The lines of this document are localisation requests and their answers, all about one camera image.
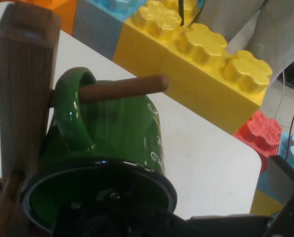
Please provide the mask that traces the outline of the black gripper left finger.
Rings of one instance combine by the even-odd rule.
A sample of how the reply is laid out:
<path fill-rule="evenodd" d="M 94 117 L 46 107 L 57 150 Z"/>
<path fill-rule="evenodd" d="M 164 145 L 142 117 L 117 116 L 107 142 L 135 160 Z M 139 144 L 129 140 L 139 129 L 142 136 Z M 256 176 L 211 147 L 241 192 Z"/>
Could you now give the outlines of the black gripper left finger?
<path fill-rule="evenodd" d="M 129 214 L 132 191 L 103 191 L 94 201 L 71 201 L 60 207 L 54 237 L 136 237 Z"/>

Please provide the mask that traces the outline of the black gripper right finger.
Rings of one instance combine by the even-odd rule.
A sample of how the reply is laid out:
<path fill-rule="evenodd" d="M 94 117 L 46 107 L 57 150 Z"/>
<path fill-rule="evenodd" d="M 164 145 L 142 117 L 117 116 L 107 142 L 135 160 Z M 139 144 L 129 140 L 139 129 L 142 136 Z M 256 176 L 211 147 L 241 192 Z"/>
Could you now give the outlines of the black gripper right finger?
<path fill-rule="evenodd" d="M 268 183 L 284 206 L 264 236 L 294 237 L 294 169 L 280 156 L 269 158 Z"/>

